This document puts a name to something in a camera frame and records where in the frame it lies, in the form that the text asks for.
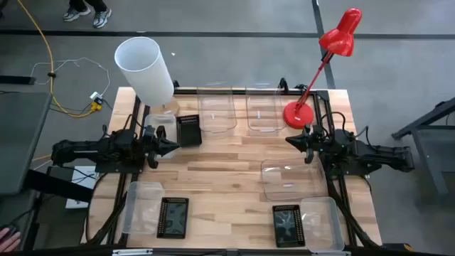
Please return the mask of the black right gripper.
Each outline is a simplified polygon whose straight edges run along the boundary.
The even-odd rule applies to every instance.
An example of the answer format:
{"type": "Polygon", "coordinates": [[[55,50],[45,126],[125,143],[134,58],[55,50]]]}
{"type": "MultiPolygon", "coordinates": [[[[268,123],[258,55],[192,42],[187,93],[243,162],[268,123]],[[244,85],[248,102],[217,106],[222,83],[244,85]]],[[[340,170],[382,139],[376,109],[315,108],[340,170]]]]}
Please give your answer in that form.
{"type": "Polygon", "coordinates": [[[320,149],[319,144],[322,140],[322,127],[319,125],[310,127],[309,124],[306,124],[303,134],[286,137],[285,140],[300,152],[306,152],[304,162],[310,164],[314,159],[314,151],[320,149]]]}

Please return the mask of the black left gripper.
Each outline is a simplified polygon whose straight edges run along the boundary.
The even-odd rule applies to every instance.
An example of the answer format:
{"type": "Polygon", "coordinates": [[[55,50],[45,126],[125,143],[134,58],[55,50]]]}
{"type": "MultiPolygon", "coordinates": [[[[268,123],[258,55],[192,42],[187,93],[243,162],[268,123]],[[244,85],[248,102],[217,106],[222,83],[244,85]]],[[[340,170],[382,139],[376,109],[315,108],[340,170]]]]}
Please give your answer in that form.
{"type": "Polygon", "coordinates": [[[144,153],[150,168],[156,169],[159,165],[157,156],[173,154],[180,148],[179,143],[170,141],[166,138],[166,131],[163,125],[153,128],[151,125],[145,127],[142,142],[144,153]]]}

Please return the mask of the frosted plastic bin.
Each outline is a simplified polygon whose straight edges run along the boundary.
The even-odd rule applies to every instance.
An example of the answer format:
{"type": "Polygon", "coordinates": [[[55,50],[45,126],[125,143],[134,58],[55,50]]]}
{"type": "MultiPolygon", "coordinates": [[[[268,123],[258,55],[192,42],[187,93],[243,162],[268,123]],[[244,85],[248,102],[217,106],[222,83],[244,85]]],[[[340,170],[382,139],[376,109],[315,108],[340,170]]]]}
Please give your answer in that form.
{"type": "Polygon", "coordinates": [[[308,250],[332,254],[343,251],[345,242],[338,207],[331,197],[304,198],[300,210],[308,250]]]}
{"type": "Polygon", "coordinates": [[[152,126],[154,135],[159,126],[164,126],[166,139],[171,142],[177,142],[176,117],[172,114],[149,114],[145,117],[144,127],[152,126]]]}
{"type": "Polygon", "coordinates": [[[122,232],[156,234],[164,194],[159,182],[132,182],[127,191],[122,232]]]}

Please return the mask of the clear plastic bin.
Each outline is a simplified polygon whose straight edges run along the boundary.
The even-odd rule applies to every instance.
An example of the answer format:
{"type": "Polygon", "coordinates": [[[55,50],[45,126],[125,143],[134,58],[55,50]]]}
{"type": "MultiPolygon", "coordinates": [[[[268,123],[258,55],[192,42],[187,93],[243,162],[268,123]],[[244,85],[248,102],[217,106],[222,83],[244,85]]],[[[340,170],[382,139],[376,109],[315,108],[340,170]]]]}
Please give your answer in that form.
{"type": "Polygon", "coordinates": [[[300,201],[328,195],[325,173],[317,158],[310,164],[303,158],[268,159],[261,163],[261,172],[268,201],[300,201]]]}
{"type": "Polygon", "coordinates": [[[278,85],[257,82],[245,87],[247,125],[251,135],[272,136],[285,128],[282,90],[278,85]]]}
{"type": "Polygon", "coordinates": [[[209,82],[196,88],[200,129],[226,133],[237,125],[232,87],[227,82],[209,82]]]}

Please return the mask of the black mesh basket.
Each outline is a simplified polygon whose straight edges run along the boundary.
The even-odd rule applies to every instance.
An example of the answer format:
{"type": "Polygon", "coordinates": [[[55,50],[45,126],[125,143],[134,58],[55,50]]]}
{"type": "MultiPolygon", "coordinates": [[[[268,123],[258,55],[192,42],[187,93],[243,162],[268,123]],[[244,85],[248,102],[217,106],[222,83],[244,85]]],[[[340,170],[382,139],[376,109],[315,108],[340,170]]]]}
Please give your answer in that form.
{"type": "Polygon", "coordinates": [[[306,245],[299,205],[272,206],[272,217],[278,248],[306,245]]]}
{"type": "Polygon", "coordinates": [[[189,199],[163,197],[157,225],[157,238],[184,239],[188,220],[189,199]]]}
{"type": "Polygon", "coordinates": [[[199,146],[202,144],[198,114],[177,117],[176,128],[177,140],[181,147],[199,146]]]}

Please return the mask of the red desk lamp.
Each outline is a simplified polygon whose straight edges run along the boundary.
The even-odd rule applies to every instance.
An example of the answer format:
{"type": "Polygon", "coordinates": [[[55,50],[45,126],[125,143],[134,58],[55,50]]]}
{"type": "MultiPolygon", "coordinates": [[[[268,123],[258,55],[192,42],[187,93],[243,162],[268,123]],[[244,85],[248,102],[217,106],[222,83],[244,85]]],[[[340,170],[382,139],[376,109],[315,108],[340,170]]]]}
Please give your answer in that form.
{"type": "Polygon", "coordinates": [[[319,45],[325,50],[321,64],[316,71],[312,81],[302,96],[294,102],[290,102],[283,111],[285,123],[294,129],[303,129],[306,124],[313,122],[314,114],[312,108],[306,103],[310,96],[310,90],[314,86],[321,71],[328,65],[334,55],[350,57],[354,49],[354,32],[358,27],[363,12],[357,8],[348,9],[338,25],[326,32],[319,39],[319,45]]]}

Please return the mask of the white cylindrical shade lamp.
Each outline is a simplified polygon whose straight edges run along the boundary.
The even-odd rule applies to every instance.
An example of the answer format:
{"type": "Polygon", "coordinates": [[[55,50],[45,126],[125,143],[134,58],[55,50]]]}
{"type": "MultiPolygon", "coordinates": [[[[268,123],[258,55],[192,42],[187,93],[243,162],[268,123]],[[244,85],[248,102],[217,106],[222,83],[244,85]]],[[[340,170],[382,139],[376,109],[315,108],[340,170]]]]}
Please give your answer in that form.
{"type": "Polygon", "coordinates": [[[114,52],[114,61],[141,102],[154,114],[177,114],[174,84],[159,44],[148,37],[122,42],[114,52]]]}

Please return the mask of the white paper sheet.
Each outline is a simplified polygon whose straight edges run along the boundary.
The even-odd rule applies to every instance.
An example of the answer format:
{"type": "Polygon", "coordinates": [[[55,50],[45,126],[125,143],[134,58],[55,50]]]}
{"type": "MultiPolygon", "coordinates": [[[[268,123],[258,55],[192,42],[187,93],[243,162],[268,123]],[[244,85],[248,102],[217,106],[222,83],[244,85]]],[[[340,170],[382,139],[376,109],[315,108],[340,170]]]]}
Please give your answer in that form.
{"type": "MultiPolygon", "coordinates": [[[[99,174],[95,171],[95,166],[76,166],[73,171],[71,182],[93,189],[99,174]]],[[[67,199],[65,207],[67,209],[87,208],[88,203],[67,199]]]]}

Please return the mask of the person's shoe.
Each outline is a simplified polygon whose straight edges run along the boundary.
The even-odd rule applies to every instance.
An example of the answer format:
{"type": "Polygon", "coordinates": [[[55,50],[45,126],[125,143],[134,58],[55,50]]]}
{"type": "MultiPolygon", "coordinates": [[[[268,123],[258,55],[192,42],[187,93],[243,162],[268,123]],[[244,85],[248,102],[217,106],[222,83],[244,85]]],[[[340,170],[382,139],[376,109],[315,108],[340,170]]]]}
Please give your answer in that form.
{"type": "Polygon", "coordinates": [[[77,20],[81,16],[86,16],[91,13],[91,10],[89,8],[84,9],[83,11],[78,11],[74,9],[73,7],[70,7],[66,13],[63,15],[63,20],[64,22],[71,22],[74,20],[77,20]]]}
{"type": "Polygon", "coordinates": [[[96,12],[95,16],[94,16],[94,21],[93,21],[93,27],[94,28],[104,27],[107,24],[108,19],[111,15],[112,15],[111,9],[107,9],[106,11],[96,12]]]}

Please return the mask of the black power strip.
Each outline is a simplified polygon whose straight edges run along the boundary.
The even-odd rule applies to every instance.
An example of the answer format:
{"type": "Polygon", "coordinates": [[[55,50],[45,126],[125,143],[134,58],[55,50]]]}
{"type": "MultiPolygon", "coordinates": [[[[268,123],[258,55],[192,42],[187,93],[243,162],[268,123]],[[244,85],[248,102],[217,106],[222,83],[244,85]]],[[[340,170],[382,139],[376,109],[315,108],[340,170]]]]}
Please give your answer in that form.
{"type": "Polygon", "coordinates": [[[0,75],[0,84],[33,85],[36,79],[29,76],[0,75]]]}

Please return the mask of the person's hand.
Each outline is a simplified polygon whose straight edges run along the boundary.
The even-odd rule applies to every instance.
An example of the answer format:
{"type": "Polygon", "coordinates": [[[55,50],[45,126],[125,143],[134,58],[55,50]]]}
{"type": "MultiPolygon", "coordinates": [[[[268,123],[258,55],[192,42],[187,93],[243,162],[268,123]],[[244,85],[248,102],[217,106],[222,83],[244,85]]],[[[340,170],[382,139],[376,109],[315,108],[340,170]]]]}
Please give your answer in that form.
{"type": "Polygon", "coordinates": [[[15,250],[20,242],[20,232],[12,232],[10,228],[0,230],[0,253],[15,250]]]}

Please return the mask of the silver metal bracket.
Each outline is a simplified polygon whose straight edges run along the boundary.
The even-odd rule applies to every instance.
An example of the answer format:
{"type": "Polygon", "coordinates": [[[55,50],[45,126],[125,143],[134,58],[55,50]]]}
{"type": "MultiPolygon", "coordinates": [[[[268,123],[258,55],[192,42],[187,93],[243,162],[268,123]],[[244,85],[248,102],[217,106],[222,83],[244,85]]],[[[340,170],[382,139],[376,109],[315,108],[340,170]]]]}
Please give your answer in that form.
{"type": "Polygon", "coordinates": [[[152,256],[153,250],[151,248],[145,249],[121,249],[113,250],[112,256],[152,256]]]}

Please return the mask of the grey metal table frame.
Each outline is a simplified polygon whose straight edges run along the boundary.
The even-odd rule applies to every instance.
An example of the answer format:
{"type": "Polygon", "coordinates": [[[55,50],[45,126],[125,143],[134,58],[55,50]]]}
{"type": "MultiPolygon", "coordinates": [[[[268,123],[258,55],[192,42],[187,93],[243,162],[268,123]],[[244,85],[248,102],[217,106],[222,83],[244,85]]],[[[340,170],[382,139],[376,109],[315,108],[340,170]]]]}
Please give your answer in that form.
{"type": "Polygon", "coordinates": [[[439,196],[449,195],[444,174],[455,174],[455,124],[435,122],[450,116],[455,117],[455,97],[438,103],[430,112],[392,133],[395,140],[412,136],[422,168],[432,177],[439,196]]]}

